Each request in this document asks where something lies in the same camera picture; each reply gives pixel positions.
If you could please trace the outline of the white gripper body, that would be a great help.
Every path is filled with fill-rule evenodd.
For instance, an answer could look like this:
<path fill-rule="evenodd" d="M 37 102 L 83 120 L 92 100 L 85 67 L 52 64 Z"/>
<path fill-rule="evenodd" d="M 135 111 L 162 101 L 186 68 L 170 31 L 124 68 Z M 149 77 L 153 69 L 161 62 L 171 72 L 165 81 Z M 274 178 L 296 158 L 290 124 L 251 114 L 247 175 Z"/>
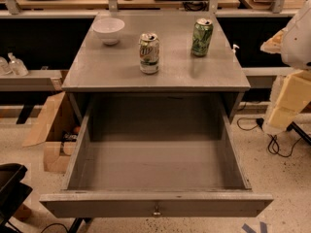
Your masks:
<path fill-rule="evenodd" d="M 261 51 L 280 53 L 282 61 L 294 68 L 287 76 L 280 75 L 272 85 L 270 104 L 266 110 L 263 131 L 279 134 L 287 129 L 294 118 L 311 102 L 310 38 L 288 34 L 281 29 L 264 42 Z"/>

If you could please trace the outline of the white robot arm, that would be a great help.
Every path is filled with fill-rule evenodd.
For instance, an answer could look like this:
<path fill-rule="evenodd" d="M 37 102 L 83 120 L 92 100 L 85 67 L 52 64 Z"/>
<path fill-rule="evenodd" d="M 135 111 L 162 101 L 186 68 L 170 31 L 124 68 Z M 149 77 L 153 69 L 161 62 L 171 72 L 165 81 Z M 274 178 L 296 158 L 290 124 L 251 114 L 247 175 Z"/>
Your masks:
<path fill-rule="evenodd" d="M 307 0 L 288 24 L 264 42 L 261 51 L 280 53 L 282 62 L 295 71 L 273 83 L 263 131 L 276 135 L 287 129 L 311 102 L 311 0 Z"/>

